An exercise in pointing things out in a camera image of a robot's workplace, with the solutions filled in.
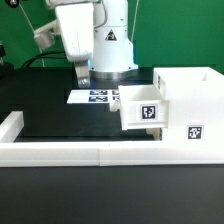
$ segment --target white plastic border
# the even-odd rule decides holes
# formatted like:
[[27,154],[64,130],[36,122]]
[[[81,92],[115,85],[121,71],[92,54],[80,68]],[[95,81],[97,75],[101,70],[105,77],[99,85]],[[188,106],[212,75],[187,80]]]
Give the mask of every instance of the white plastic border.
[[223,141],[13,143],[23,126],[22,112],[0,125],[0,167],[224,164]]

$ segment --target open white box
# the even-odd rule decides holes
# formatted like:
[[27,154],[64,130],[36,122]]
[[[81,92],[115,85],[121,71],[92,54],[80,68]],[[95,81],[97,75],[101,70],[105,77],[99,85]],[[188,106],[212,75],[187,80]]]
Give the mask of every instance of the open white box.
[[223,138],[224,77],[211,68],[155,68],[153,85],[120,86],[119,93],[123,130],[143,128],[173,142]]

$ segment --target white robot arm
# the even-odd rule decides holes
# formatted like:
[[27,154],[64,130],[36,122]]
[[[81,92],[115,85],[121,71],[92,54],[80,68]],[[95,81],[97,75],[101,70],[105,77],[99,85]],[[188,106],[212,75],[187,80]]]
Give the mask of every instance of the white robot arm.
[[137,71],[133,45],[127,37],[127,0],[46,0],[57,20],[34,32],[44,49],[53,44],[51,28],[61,34],[69,61],[75,63],[80,88],[89,87],[89,74],[125,78]]

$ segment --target green background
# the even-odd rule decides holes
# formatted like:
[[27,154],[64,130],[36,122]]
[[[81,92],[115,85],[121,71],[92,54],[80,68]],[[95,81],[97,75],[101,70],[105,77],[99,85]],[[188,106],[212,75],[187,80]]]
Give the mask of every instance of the green background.
[[[129,38],[136,0],[129,0]],[[55,19],[45,0],[21,1],[34,29]],[[20,8],[0,1],[0,40],[6,61],[19,68],[39,53]],[[224,72],[223,0],[140,0],[134,36],[135,62],[141,67],[210,66]],[[60,37],[47,49],[63,50]],[[71,66],[67,60],[45,60],[46,66]]]

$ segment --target white container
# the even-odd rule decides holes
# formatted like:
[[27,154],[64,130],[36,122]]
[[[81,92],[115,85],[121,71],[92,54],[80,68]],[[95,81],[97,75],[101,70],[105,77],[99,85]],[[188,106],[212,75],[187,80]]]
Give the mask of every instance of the white container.
[[[146,128],[157,140],[172,142],[223,138],[224,77],[211,68],[155,68],[154,85],[119,91],[123,130]],[[153,103],[157,121],[141,120],[142,105]]]
[[119,86],[122,130],[167,127],[168,101],[154,85]]

